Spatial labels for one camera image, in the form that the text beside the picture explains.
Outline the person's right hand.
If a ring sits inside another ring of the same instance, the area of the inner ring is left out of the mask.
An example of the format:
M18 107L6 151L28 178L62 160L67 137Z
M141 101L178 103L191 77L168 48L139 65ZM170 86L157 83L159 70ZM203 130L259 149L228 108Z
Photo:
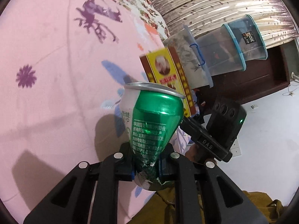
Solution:
M185 153L187 159L195 163L204 163L206 161L205 149L197 144L193 144Z

